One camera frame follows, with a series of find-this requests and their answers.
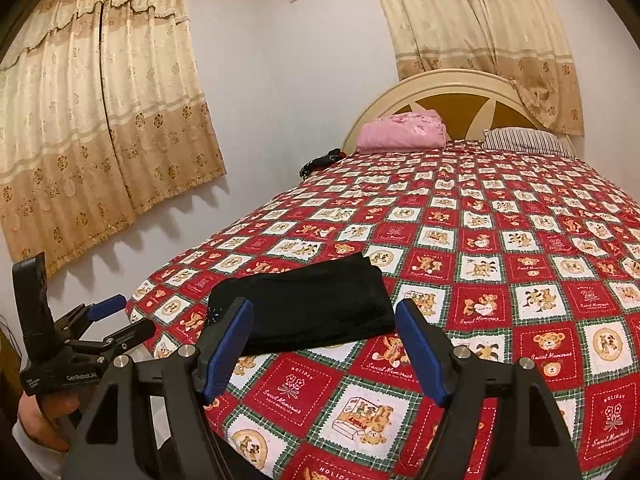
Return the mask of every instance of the black cloth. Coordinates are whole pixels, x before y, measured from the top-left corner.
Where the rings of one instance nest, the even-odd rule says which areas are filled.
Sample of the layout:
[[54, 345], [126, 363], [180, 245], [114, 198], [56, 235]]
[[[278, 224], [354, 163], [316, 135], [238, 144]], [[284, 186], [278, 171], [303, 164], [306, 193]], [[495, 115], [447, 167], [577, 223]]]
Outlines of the black cloth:
[[311, 162], [306, 163], [300, 170], [300, 178], [303, 180], [311, 175], [315, 170], [323, 170], [330, 165], [335, 164], [339, 160], [343, 160], [347, 155], [340, 151], [340, 148], [331, 150], [325, 156], [315, 158]]
[[235, 298], [254, 304], [254, 329], [242, 355], [343, 344], [396, 326], [382, 272], [362, 253], [280, 274], [224, 280], [209, 296], [207, 326]]

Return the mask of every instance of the hand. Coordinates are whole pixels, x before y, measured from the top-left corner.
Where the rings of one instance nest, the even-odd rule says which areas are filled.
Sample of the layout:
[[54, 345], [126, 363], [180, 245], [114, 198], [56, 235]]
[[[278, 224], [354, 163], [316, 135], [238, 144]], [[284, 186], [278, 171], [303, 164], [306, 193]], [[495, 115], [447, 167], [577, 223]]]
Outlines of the hand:
[[18, 417], [30, 439], [47, 449], [60, 452], [69, 450], [68, 442], [60, 435], [56, 419], [70, 415], [80, 406], [80, 400], [73, 392], [56, 392], [40, 398], [42, 411], [36, 396], [22, 394], [18, 405]]

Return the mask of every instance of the pink pillow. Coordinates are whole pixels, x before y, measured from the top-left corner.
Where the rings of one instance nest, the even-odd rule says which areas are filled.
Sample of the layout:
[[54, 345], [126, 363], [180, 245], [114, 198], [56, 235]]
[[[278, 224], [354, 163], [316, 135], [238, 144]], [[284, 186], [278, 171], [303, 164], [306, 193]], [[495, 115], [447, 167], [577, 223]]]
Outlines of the pink pillow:
[[365, 124], [358, 137], [363, 155], [388, 152], [421, 152], [444, 148], [447, 129], [435, 110], [383, 117]]

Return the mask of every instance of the floral curtain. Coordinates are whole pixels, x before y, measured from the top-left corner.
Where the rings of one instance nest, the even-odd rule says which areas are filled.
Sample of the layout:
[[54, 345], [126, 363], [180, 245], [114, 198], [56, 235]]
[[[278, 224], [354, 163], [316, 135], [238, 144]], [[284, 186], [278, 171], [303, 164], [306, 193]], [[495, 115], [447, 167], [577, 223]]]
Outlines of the floral curtain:
[[472, 68], [509, 79], [546, 128], [583, 135], [574, 60], [551, 0], [380, 0], [400, 79]]
[[184, 0], [143, 12], [130, 1], [104, 4], [102, 75], [118, 164], [141, 214], [225, 171], [198, 83]]
[[0, 212], [14, 261], [52, 273], [135, 214], [100, 88], [100, 9], [73, 17], [0, 72]]
[[184, 0], [39, 3], [0, 64], [0, 221], [14, 261], [45, 251], [51, 275], [225, 173], [188, 27]]

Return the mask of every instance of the headboard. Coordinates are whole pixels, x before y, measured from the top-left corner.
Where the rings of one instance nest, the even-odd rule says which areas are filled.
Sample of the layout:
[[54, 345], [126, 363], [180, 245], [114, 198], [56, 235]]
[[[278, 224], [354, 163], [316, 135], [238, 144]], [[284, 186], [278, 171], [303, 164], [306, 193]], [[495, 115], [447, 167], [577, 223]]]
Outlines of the headboard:
[[[449, 139], [484, 140], [484, 130], [522, 126], [546, 130], [524, 107], [515, 88], [500, 76], [465, 68], [443, 68], [414, 75], [388, 90], [361, 115], [344, 142], [355, 152], [360, 129], [380, 117], [436, 110]], [[575, 153], [568, 136], [560, 141]]]

